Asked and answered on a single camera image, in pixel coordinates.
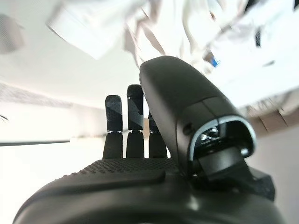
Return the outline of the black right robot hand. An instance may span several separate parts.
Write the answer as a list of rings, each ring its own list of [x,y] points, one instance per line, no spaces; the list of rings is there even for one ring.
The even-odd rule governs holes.
[[[245,159],[252,125],[205,76],[161,56],[140,84],[170,158],[102,159],[56,179],[16,224],[283,224],[272,178]]]

